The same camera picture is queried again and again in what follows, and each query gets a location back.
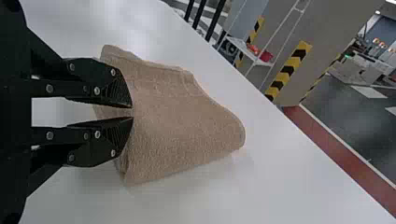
equipment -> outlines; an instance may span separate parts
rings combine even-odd
[[[119,69],[94,59],[63,59],[47,46],[26,26],[19,1],[1,1],[0,18],[0,222],[18,223],[26,198],[63,165],[93,167],[118,157],[134,120],[31,127],[32,98],[121,108],[131,108],[132,99]]]

black pole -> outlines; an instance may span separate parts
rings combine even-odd
[[[216,8],[215,15],[213,16],[212,22],[210,22],[209,29],[207,30],[207,33],[206,33],[206,36],[205,36],[205,40],[207,42],[209,42],[210,37],[212,37],[212,35],[213,35],[213,31],[215,30],[216,24],[218,23],[219,18],[220,18],[220,14],[221,14],[221,12],[222,12],[222,10],[224,8],[225,1],[226,0],[220,0],[219,1],[218,7]]]
[[[198,23],[201,19],[202,13],[204,12],[205,5],[206,5],[206,0],[201,0],[201,3],[199,4],[199,7],[198,7],[197,14],[195,15],[194,23],[192,24],[192,28],[194,30],[196,30],[198,27]]]
[[[189,5],[187,6],[186,14],[184,15],[184,20],[189,22],[189,18],[192,12],[192,7],[194,5],[194,0],[190,0]]]

folded towel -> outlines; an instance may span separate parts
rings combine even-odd
[[[117,160],[128,185],[223,158],[244,145],[241,121],[206,95],[192,73],[113,46],[103,47],[100,60],[121,70],[134,102],[133,109],[94,107],[99,119],[134,117]]]

white table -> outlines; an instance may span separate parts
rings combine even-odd
[[[28,25],[63,57],[104,44],[191,70],[245,124],[232,156],[127,189],[111,162],[63,168],[28,199],[21,223],[395,223],[395,219],[159,0],[23,0]],[[88,105],[34,101],[34,125],[95,119]]]

yellow and black striped pillar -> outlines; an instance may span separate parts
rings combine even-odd
[[[264,95],[273,102],[275,98],[279,95],[280,91],[289,82],[291,76],[300,67],[306,54],[312,49],[312,46],[300,41],[297,48],[291,54],[289,59],[285,62],[280,72],[276,75],[274,82],[271,84],[270,88],[265,91]]]
[[[306,92],[305,96],[303,97],[303,99],[301,99],[300,103],[305,100],[305,98],[314,90],[314,88],[319,84],[319,82],[324,78],[324,76],[326,75],[327,71],[329,71],[330,67],[332,67],[332,65],[337,62],[338,60],[340,60],[341,54],[338,54],[337,57],[335,58],[334,61],[332,61],[329,65],[329,67],[324,71],[324,73],[318,77],[318,79],[315,81],[315,83],[311,86],[311,88],[309,88],[309,90]]]
[[[260,29],[262,28],[263,24],[264,24],[264,17],[260,16],[257,19],[256,24],[254,25],[254,29],[250,31],[250,35],[248,36],[246,41],[247,44],[251,44],[253,42],[253,40],[256,38],[257,34],[259,33]],[[239,52],[238,56],[236,57],[237,58],[235,60],[235,67],[238,68],[241,66],[242,59],[244,59],[244,53]]]

